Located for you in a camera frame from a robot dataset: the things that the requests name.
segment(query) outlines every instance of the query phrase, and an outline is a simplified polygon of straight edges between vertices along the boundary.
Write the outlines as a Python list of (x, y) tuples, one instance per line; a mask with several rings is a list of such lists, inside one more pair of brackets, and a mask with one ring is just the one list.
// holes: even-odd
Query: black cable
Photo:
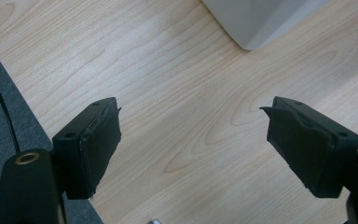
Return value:
[(11, 118), (10, 118), (10, 115), (8, 114), (7, 107), (6, 107), (6, 104), (5, 104), (5, 101), (4, 101), (4, 98), (3, 98), (1, 92), (0, 92), (0, 104), (1, 104), (2, 108), (4, 109), (5, 117), (7, 120), (7, 125), (8, 125), (8, 128), (10, 129), (10, 135), (11, 135), (11, 139), (13, 140), (14, 148), (16, 149), (17, 153), (20, 153), (19, 141), (17, 140), (16, 133), (14, 132), (13, 123), (11, 122)]

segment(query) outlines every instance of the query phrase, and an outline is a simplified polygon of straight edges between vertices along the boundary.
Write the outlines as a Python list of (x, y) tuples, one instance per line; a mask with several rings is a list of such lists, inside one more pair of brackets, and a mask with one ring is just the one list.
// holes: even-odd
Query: wooden surface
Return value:
[(52, 137), (116, 96), (122, 141), (91, 200), (105, 223), (337, 223), (266, 141), (293, 98), (358, 133), (358, 0), (240, 49), (200, 0), (0, 1), (0, 59)]

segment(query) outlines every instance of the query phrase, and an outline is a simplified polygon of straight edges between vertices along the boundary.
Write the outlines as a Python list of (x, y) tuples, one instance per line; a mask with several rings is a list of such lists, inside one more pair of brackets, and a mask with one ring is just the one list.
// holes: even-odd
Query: wooden table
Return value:
[(116, 96), (122, 141), (91, 199), (105, 223), (343, 223), (266, 141), (293, 98), (358, 133), (358, 0), (240, 49), (200, 0), (0, 1), (0, 59), (52, 137)]

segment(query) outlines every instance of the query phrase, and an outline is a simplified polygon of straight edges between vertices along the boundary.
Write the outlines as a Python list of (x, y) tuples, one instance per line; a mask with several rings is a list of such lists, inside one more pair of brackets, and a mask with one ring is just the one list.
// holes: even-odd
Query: metal screw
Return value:
[(162, 223), (158, 219), (153, 219), (148, 224), (162, 224)]

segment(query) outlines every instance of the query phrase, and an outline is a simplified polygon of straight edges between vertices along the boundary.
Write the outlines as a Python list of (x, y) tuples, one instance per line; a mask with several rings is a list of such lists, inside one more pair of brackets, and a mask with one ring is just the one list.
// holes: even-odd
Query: white box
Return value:
[(243, 49), (257, 49), (328, 0), (202, 0)]

